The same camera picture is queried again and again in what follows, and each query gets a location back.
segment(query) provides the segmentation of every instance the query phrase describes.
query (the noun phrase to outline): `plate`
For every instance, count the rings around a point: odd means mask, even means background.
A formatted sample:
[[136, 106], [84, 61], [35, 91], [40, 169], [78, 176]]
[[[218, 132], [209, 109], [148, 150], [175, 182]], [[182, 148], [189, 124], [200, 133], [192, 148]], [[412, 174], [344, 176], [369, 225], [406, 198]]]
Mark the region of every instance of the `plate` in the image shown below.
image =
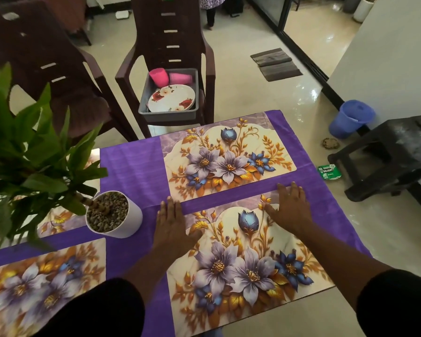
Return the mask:
[[153, 93], [148, 101], [151, 112], [185, 111], [195, 103], [195, 91], [187, 85], [169, 85]]

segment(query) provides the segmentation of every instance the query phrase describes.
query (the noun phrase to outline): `person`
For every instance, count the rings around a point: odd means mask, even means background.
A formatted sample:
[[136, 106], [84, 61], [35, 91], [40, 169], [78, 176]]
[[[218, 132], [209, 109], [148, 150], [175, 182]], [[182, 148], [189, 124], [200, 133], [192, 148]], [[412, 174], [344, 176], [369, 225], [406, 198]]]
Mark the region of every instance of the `person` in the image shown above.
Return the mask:
[[215, 23], [215, 13], [217, 7], [221, 5], [225, 0], [200, 0], [200, 8], [206, 10], [207, 25], [206, 29], [213, 30]]
[[[421, 277], [394, 269], [332, 237], [313, 222], [306, 194], [295, 183], [290, 191], [278, 185], [278, 192], [279, 209], [267, 205], [265, 211], [312, 251], [356, 312], [365, 335], [421, 335]], [[71, 300], [35, 336], [140, 336], [144, 307], [157, 282], [201, 236], [198, 230], [185, 234], [181, 205], [168, 198], [157, 214], [151, 252], [123, 277], [109, 279]]]

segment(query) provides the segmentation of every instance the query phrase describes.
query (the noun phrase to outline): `hand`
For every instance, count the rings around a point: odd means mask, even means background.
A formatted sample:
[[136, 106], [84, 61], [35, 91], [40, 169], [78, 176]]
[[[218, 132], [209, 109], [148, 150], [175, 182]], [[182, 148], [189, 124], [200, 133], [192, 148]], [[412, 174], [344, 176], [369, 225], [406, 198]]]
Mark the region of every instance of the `hand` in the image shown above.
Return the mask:
[[292, 182], [290, 192], [282, 184], [277, 185], [277, 191], [279, 193], [279, 209], [276, 210], [267, 204], [265, 211], [275, 223], [299, 238], [302, 229], [313, 224], [306, 194], [303, 188], [298, 187], [295, 182]]
[[196, 230], [191, 235], [185, 233], [185, 218], [179, 201], [173, 203], [169, 196], [167, 204], [164, 201], [161, 203], [161, 210], [157, 212], [153, 248], [168, 248], [177, 259], [190, 251], [202, 235], [201, 230]]

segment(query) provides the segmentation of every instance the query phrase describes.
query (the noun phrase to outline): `white pot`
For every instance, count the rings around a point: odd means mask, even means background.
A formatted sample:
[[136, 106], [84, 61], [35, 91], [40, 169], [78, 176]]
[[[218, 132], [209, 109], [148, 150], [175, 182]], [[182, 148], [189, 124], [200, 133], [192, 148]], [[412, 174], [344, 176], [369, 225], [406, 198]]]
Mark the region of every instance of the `white pot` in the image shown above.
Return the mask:
[[117, 228], [109, 232], [104, 232], [104, 233], [96, 232], [90, 227], [88, 219], [87, 219], [87, 215], [86, 215], [86, 224], [89, 227], [89, 229], [94, 233], [112, 236], [114, 238], [128, 238], [129, 236], [137, 232], [137, 230], [140, 228], [140, 225], [142, 224], [142, 219], [143, 219], [142, 210], [137, 204], [132, 202], [124, 193], [121, 193], [117, 190], [106, 191], [104, 193], [101, 193], [94, 199], [100, 198], [102, 195], [106, 193], [112, 193], [112, 192], [122, 194], [128, 201], [128, 213], [124, 221], [120, 224], [120, 226], [118, 226]]
[[373, 8], [374, 1], [367, 1], [367, 0], [361, 0], [359, 5], [357, 6], [356, 11], [354, 12], [353, 18], [357, 22], [363, 22], [365, 21], [366, 17], [370, 13], [371, 8]]

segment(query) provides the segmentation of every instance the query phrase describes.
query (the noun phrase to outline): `gray mat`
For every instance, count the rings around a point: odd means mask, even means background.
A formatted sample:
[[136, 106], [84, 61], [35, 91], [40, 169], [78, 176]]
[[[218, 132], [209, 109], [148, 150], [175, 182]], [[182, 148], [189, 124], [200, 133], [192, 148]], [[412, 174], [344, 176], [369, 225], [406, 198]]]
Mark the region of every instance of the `gray mat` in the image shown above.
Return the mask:
[[281, 48], [253, 54], [251, 58], [269, 82], [303, 75]]

